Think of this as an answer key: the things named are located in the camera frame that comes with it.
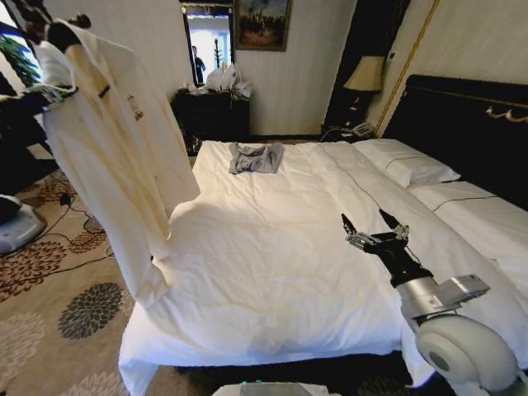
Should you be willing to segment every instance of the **white duvet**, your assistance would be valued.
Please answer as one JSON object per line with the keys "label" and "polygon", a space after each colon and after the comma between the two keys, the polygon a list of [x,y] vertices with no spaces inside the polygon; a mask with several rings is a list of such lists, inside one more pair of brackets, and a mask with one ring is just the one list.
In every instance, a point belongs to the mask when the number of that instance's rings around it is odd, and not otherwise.
{"label": "white duvet", "polygon": [[381,261],[345,242],[341,213],[367,233],[384,210],[410,226],[410,248],[437,281],[475,273],[491,291],[461,310],[495,329],[528,367],[527,304],[511,281],[350,144],[285,146],[277,174],[228,172],[228,144],[204,142],[201,195],[172,213],[171,256],[156,264],[171,289],[136,304],[120,372],[133,396],[159,365],[257,365],[351,353],[418,355]]}

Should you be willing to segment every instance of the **window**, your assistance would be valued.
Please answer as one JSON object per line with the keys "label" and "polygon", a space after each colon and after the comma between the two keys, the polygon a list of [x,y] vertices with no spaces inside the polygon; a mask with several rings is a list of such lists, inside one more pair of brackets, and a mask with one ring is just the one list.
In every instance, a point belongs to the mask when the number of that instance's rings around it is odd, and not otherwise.
{"label": "window", "polygon": [[39,63],[4,2],[0,2],[0,50],[24,85],[29,87],[40,82]]}

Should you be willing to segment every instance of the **mirror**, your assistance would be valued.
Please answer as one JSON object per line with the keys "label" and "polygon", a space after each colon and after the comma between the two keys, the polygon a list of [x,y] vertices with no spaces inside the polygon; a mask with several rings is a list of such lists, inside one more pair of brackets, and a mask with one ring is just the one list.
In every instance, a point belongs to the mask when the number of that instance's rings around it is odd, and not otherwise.
{"label": "mirror", "polygon": [[234,62],[233,6],[183,4],[192,76],[197,87],[223,64]]}

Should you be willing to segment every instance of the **patterned carpet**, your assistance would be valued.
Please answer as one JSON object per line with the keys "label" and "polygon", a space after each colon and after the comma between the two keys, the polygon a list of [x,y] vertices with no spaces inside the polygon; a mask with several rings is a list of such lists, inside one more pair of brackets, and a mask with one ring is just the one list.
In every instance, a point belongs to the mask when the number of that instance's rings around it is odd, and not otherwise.
{"label": "patterned carpet", "polygon": [[[64,194],[71,207],[60,204]],[[120,338],[134,301],[101,226],[61,171],[18,195],[47,228],[0,257],[0,394],[121,396]],[[210,396],[219,386],[273,380],[325,384],[343,396],[404,396],[401,356],[348,356],[250,368],[162,368],[148,395]],[[440,382],[422,394],[450,394]]]}

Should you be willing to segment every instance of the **lamp shade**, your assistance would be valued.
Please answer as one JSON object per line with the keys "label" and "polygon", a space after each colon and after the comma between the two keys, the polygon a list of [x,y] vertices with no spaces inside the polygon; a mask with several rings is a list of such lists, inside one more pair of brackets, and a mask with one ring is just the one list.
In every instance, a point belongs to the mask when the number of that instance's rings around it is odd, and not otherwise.
{"label": "lamp shade", "polygon": [[363,56],[346,84],[346,89],[355,91],[381,91],[383,56]]}

